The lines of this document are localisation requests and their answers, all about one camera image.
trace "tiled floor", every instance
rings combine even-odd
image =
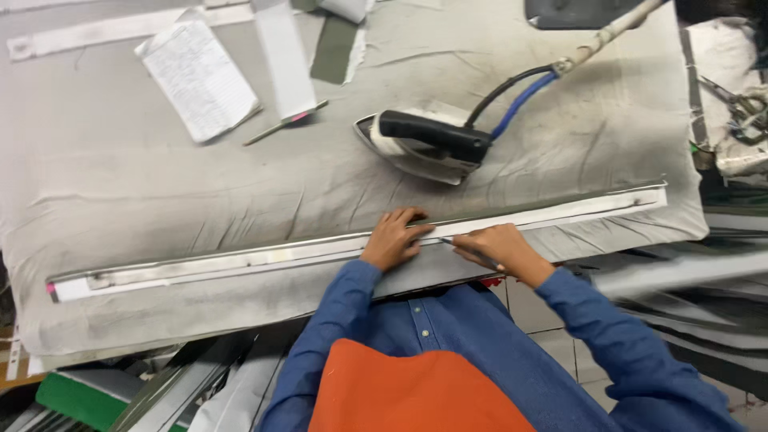
[[[563,329],[560,317],[531,288],[508,278],[490,289],[510,310],[518,327],[567,370],[600,406],[606,411],[613,409],[616,401],[605,394],[605,388],[612,384],[608,375],[594,362],[587,345]],[[712,378],[702,376],[702,379],[728,396],[731,415],[750,432],[768,432],[766,402]]]

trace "blue hose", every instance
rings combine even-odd
[[[491,132],[493,139],[500,137],[504,133],[504,131],[507,129],[507,126],[509,126],[509,123],[512,121],[512,118],[515,116],[515,114],[518,113],[520,107],[523,106],[523,104],[528,99],[530,99],[531,96],[535,95],[537,91],[543,89],[547,86],[547,84],[553,82],[556,79],[558,79],[558,75],[554,72],[549,72],[548,74],[536,80],[536,82],[531,84],[530,87],[526,88],[525,91],[523,91],[515,99],[515,101],[512,102],[512,105],[510,105],[507,113],[504,114],[502,121],[498,124],[498,126],[496,126],[496,128],[494,128],[493,132]]]

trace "ironing table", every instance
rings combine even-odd
[[[0,16],[0,35],[195,4],[102,0],[11,13]],[[324,18],[295,17],[311,61]],[[523,0],[378,2],[368,20],[354,79],[344,86],[314,81],[317,99],[330,103],[313,122],[245,148],[279,120],[252,22],[214,32],[264,110],[211,145],[192,142],[134,54],[142,38],[0,60],[0,246],[25,349],[51,365],[72,364],[305,314],[342,263],[275,277],[269,284],[280,289],[268,297],[224,280],[55,304],[45,281],[67,271],[364,230],[400,205],[450,218],[663,178],[665,208],[525,236],[546,258],[563,261],[707,233],[671,3],[530,100],[459,186],[398,171],[362,144],[353,123],[418,101],[469,111],[507,77],[556,60],[592,32],[539,31],[525,21]],[[476,128],[493,128],[519,91],[498,99]],[[482,272],[440,271],[439,262],[452,265],[440,257],[410,263],[421,276],[408,289]]]

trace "white cloth on iron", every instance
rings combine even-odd
[[[105,1],[6,15],[0,36],[146,7]],[[371,228],[397,205],[447,218],[664,176],[666,208],[526,238],[560,261],[707,233],[688,153],[687,78],[671,3],[530,100],[464,184],[414,178],[373,154],[354,121],[424,100],[471,110],[507,77],[591,37],[532,28],[523,0],[444,0],[442,7],[377,2],[354,80],[342,87],[315,81],[318,100],[330,104],[313,124],[247,148],[241,143],[277,121],[251,23],[214,31],[265,110],[207,146],[191,141],[134,55],[139,41],[0,62],[0,246],[26,349],[72,363],[313,311],[342,263],[64,304],[52,302],[45,278]],[[296,19],[311,56],[322,19]],[[495,126],[523,85],[491,105],[477,127]],[[377,294],[482,273],[470,265],[435,247],[389,275]]]

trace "wrinkled cloth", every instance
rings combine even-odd
[[[3,15],[0,36],[192,2],[92,2]],[[446,219],[664,177],[666,208],[525,236],[546,258],[563,261],[707,233],[672,4],[536,94],[458,187],[404,174],[371,152],[352,128],[360,118],[430,100],[471,111],[509,76],[572,52],[592,34],[536,30],[523,0],[441,3],[435,10],[377,2],[354,80],[314,81],[327,107],[307,125],[245,148],[279,121],[252,23],[214,32],[264,111],[206,146],[192,142],[134,54],[141,40],[0,61],[0,247],[25,348],[76,363],[311,313],[343,263],[62,304],[53,303],[45,279],[366,230],[399,205]],[[323,19],[295,16],[311,58]],[[525,84],[488,107],[476,128],[490,131]],[[442,256],[425,250],[398,273],[414,281],[392,286],[475,275],[442,266]]]
[[[568,332],[587,344],[614,382],[606,394],[618,403],[609,414],[515,325],[491,291],[464,284],[438,297],[371,307],[380,278],[377,268],[360,260],[339,272],[288,353],[257,432],[307,429],[318,390],[332,373],[325,368],[326,359],[341,338],[395,357],[435,350],[460,354],[539,431],[743,430],[731,418],[723,393],[703,382],[692,366],[674,360],[642,321],[621,313],[564,268],[535,292],[563,319]]]

